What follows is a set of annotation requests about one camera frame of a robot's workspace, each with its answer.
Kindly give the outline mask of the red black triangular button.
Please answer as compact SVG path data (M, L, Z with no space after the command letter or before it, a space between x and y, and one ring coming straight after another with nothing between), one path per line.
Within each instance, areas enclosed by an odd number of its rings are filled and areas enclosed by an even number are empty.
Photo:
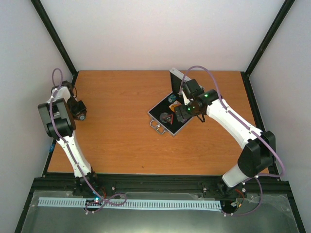
M170 123L171 125L173 124L173 114L167 115L163 117L163 120Z

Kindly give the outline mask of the orange blue round button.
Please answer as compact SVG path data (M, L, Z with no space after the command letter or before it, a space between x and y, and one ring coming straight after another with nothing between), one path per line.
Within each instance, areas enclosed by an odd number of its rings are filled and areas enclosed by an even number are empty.
M175 111L175 107L178 107L178 106L179 106L179 104L171 104L169 106L169 108L174 112Z

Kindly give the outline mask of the aluminium poker case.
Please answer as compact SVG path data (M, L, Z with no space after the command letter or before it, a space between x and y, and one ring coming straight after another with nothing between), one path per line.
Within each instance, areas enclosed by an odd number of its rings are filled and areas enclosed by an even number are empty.
M183 97L178 94L184 74L176 68L170 70L172 91L158 104L148 111L151 118L150 126L160 135L169 133L176 136L192 119L183 122L177 120L174 108L184 103Z

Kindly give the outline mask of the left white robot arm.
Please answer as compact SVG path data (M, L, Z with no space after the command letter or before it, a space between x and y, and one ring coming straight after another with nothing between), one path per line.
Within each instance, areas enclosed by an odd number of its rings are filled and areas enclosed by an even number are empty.
M63 81L60 86L54 86L51 97L37 108L47 135L64 150L73 168L76 185L90 195L97 195L101 183L84 157L75 135L75 121L85 120L87 109L81 100L76 100L72 84Z

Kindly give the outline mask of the clear round dealer button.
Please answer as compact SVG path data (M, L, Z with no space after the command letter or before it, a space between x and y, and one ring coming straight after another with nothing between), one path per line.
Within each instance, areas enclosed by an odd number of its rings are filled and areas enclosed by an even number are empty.
M160 121L161 121L162 123L167 123L166 121L163 120L163 117L164 117L164 116L167 116L167 115L169 115L169 114L166 113L166 112L164 112L164 113L162 113L162 114L159 116L159 119L160 119Z

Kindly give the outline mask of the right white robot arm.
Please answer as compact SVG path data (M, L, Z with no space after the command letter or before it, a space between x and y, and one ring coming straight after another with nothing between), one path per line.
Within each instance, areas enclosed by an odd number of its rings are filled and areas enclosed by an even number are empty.
M275 136L271 132L263 132L237 114L214 89L195 92L183 89L179 93L184 100L183 105L175 108L179 121L198 117L202 122L205 116L219 123L239 144L242 152L236 165L222 175L217 183L222 195L238 184L259 175L275 161Z

